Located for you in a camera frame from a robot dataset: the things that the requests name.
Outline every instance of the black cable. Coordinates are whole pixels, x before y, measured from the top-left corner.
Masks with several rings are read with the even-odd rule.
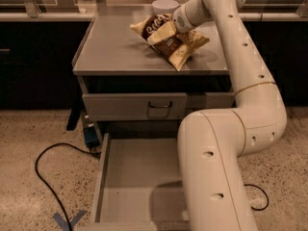
[[[256,185],[253,185],[253,184],[244,184],[244,186],[246,186],[246,187],[253,187],[253,188],[256,188],[256,189],[260,190],[264,194],[266,199],[267,199],[267,204],[266,204],[265,207],[263,207],[263,208],[254,208],[254,207],[251,206],[252,210],[261,212],[261,211],[264,211],[265,209],[267,209],[269,207],[269,205],[270,205],[269,196],[268,196],[268,194],[262,188],[260,188],[260,187],[258,187]]]
[[[47,181],[39,173],[39,159],[42,157],[42,155],[45,154],[48,150],[50,150],[50,149],[52,149],[54,147],[57,147],[57,146],[61,146],[61,145],[66,145],[66,146],[72,147],[72,148],[74,148],[74,149],[76,149],[76,150],[78,150],[78,151],[80,151],[82,153],[90,154],[93,157],[97,157],[100,153],[88,152],[88,151],[85,151],[85,150],[82,150],[82,149],[76,147],[75,145],[72,145],[72,144],[69,144],[69,143],[66,143],[66,142],[59,142],[59,143],[55,143],[55,144],[50,145],[49,147],[47,147],[45,150],[43,150],[39,154],[39,156],[36,159],[35,167],[36,167],[36,174],[37,174],[38,178],[47,186],[47,188],[50,190],[50,192],[53,193],[53,195],[55,196],[57,202],[59,203],[59,205],[60,205],[60,207],[61,207],[61,209],[62,209],[62,211],[64,213],[64,217],[65,217],[66,223],[68,225],[68,230],[69,231],[73,231],[71,223],[70,223],[68,215],[67,215],[67,212],[65,210],[65,207],[64,207],[62,201],[59,199],[59,197],[57,196],[57,194],[53,190],[53,188],[47,183]]]

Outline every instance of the white robotic arm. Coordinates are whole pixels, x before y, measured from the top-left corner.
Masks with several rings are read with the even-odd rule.
[[[214,20],[237,108],[188,115],[178,154],[192,231],[257,230],[237,157],[269,148],[283,134],[285,106],[243,25],[244,0],[190,0],[173,14],[178,31]]]

